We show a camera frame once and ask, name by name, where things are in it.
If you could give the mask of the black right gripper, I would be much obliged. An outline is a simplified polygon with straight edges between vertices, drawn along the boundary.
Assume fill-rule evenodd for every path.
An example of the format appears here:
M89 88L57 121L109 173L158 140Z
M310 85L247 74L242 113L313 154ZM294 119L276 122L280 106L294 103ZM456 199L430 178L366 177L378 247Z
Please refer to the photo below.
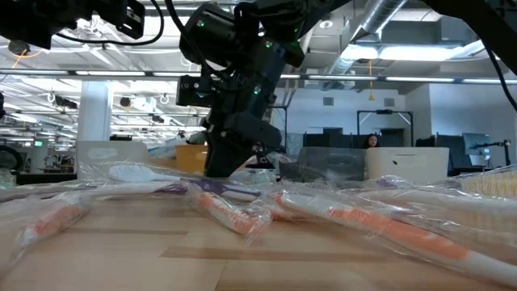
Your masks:
M277 76L270 80L259 73L235 73L225 78L204 74L204 100L210 107L204 127L213 129L204 133L208 143L204 165L207 177L230 177L254 154L256 145L273 149L280 145L280 131L263 119L275 102L277 81Z

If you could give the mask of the white plastic bin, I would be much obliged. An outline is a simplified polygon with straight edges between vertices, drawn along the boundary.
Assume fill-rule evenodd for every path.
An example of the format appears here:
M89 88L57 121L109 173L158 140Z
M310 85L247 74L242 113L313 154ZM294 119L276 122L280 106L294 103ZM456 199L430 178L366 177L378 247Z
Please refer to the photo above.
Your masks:
M145 143L140 141L78 141L77 172L82 166L97 162L146 162L149 158Z
M366 150L369 179L392 175L413 183L432 183L448 176L449 148L376 147Z

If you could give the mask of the tilted grey monitor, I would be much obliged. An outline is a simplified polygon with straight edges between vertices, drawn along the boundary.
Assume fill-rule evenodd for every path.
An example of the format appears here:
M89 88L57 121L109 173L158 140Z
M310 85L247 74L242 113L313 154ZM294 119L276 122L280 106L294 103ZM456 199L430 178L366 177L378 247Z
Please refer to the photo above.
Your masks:
M188 145L204 146L207 142L205 131L186 132L181 130L178 132L178 137L181 141Z

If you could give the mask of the orange plastic bin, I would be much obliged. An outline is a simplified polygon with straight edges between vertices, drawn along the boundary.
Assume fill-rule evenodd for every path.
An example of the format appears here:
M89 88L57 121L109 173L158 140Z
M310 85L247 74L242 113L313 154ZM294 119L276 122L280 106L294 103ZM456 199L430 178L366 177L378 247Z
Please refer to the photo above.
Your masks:
M177 145L175 147L176 166L191 174L203 174L208 153L206 145Z

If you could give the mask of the long horizontal light bar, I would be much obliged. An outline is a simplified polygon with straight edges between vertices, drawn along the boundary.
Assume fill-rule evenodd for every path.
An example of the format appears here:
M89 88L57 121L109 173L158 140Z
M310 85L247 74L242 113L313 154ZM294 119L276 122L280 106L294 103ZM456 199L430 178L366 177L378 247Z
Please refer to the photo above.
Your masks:
M199 72L188 71L116 71L116 70L30 70L0 69L1 75L26 75L34 78L105 78L105 79L159 79L179 78L183 75L199 77ZM422 82L451 83L461 85L500 85L498 78L447 78L411 76L370 76L370 75L328 75L328 74L282 74L283 80L309 81L359 81L359 82Z

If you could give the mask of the orange wrapped toothbrush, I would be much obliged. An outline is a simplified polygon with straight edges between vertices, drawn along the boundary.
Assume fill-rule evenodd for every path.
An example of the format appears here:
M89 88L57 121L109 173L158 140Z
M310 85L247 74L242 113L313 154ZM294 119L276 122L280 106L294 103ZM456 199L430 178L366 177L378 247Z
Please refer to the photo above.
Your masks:
M190 187L187 197L196 210L240 234L246 244L258 238L273 221L271 211L267 208L231 203L225 198L198 188Z
M92 199L80 193L62 193L44 199L15 239L14 253L21 254L40 240L72 226L89 210Z
M517 288L516 265L478 253L429 230L322 196L285 193L275 201L302 213L379 234L424 259Z

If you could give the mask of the grey plastic bin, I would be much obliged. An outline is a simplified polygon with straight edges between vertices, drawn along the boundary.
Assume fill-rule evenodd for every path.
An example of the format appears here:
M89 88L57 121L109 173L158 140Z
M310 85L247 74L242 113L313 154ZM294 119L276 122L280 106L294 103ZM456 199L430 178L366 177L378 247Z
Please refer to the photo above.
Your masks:
M330 147L304 147L297 164L306 180L362 181L366 150Z

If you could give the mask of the white building pillar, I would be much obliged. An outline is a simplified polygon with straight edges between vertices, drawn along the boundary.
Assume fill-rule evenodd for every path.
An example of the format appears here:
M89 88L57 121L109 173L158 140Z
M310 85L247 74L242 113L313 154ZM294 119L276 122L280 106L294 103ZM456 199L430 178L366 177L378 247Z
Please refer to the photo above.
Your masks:
M79 141L108 141L113 94L108 81L82 81L79 101Z

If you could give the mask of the grey desk monitor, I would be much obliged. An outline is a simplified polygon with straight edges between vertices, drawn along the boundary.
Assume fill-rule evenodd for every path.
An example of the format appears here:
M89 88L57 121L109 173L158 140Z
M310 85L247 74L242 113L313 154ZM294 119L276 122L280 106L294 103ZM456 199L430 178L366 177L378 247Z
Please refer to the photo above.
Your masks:
M490 159L490 136L484 133L463 133L464 152L473 167L486 167Z

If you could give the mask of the black frame stand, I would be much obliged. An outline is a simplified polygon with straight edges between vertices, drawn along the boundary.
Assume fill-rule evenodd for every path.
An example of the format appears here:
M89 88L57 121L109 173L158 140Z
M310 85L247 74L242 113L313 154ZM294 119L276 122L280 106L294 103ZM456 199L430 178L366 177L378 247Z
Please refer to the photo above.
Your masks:
M268 109L271 112L271 116L276 114L282 120L283 127L284 127L284 136L286 137L287 133L288 133L288 106L273 105L273 106L269 106Z
M391 109L358 110L356 112L356 134L360 135L361 124L371 115L393 115L396 114L410 126L410 145L414 146L414 113L410 111L394 111Z

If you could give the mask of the silver smooth air duct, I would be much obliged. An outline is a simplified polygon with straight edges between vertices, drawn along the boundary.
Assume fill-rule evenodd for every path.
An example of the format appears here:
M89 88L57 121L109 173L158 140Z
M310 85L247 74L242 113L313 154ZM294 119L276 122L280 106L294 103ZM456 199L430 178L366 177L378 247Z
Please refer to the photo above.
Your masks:
M332 65L326 69L326 74L345 75L355 61L367 59L360 57L358 40L379 43L382 30L393 16L407 3L408 0L368 0L363 14L349 20L340 36L342 52Z

